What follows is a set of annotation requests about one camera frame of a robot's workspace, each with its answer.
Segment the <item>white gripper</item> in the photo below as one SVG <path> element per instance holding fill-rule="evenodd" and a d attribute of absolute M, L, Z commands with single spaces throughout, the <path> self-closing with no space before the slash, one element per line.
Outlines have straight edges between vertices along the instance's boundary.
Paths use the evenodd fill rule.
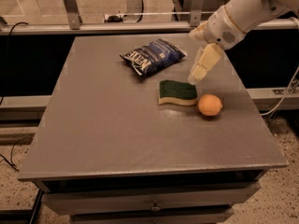
<path fill-rule="evenodd" d="M 221 6 L 209 17 L 207 22 L 192 29 L 189 32 L 189 38 L 212 44 L 197 51 L 188 82 L 192 85 L 200 82 L 219 62 L 223 49 L 231 49 L 242 41 L 245 35 L 231 19 L 226 6 Z"/>

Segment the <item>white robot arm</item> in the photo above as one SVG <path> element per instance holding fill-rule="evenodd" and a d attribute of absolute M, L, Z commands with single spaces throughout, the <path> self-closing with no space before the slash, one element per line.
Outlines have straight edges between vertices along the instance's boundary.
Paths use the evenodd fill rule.
<path fill-rule="evenodd" d="M 219 62 L 225 50 L 233 48 L 259 24 L 292 11 L 298 14 L 299 0 L 230 0 L 215 11 L 207 21 L 191 30 L 189 37 L 202 40 L 188 76 L 196 85 Z"/>

